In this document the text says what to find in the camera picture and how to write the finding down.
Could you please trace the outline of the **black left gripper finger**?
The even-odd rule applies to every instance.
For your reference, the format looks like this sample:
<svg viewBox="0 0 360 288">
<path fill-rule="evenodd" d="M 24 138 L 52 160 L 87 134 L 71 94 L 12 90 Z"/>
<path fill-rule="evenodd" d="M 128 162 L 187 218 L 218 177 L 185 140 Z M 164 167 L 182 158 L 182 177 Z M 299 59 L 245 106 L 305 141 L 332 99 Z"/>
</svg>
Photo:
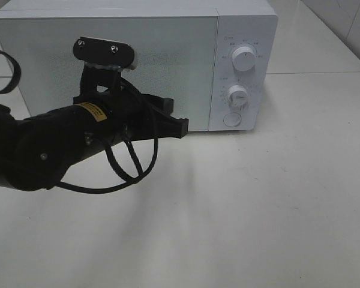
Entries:
<svg viewBox="0 0 360 288">
<path fill-rule="evenodd" d="M 174 100 L 171 98 L 163 98 L 152 94 L 143 94 L 145 100 L 160 109 L 164 113 L 171 115 L 173 113 Z"/>
<path fill-rule="evenodd" d="M 170 115 L 155 113 L 152 124 L 151 139 L 181 139 L 188 134 L 187 118 L 174 118 Z"/>
</svg>

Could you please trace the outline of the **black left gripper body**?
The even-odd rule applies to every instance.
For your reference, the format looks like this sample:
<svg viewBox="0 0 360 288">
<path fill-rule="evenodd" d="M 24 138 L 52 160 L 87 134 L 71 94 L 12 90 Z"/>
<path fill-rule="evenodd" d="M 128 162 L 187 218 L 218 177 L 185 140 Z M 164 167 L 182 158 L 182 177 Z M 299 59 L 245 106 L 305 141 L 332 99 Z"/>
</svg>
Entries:
<svg viewBox="0 0 360 288">
<path fill-rule="evenodd" d="M 73 98 L 73 104 L 91 112 L 103 129 L 104 137 L 119 137 L 122 141 L 156 138 L 156 116 L 147 94 L 134 87 L 99 92 L 90 89 Z"/>
</svg>

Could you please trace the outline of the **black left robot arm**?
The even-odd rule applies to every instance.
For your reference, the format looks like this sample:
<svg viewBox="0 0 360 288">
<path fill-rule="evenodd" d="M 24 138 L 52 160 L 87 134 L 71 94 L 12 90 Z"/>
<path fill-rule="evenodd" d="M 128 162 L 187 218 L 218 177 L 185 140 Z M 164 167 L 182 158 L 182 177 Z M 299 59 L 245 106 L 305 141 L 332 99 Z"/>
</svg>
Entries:
<svg viewBox="0 0 360 288">
<path fill-rule="evenodd" d="M 89 91 L 70 106 L 23 120 L 0 105 L 0 186 L 23 191 L 61 187 L 88 194 L 105 194 L 141 181 L 143 168 L 133 142 L 182 138 L 188 120 L 172 116 L 173 100 L 142 94 L 130 88 L 119 92 Z M 67 170 L 104 152 L 122 179 L 109 188 L 66 184 Z"/>
</svg>

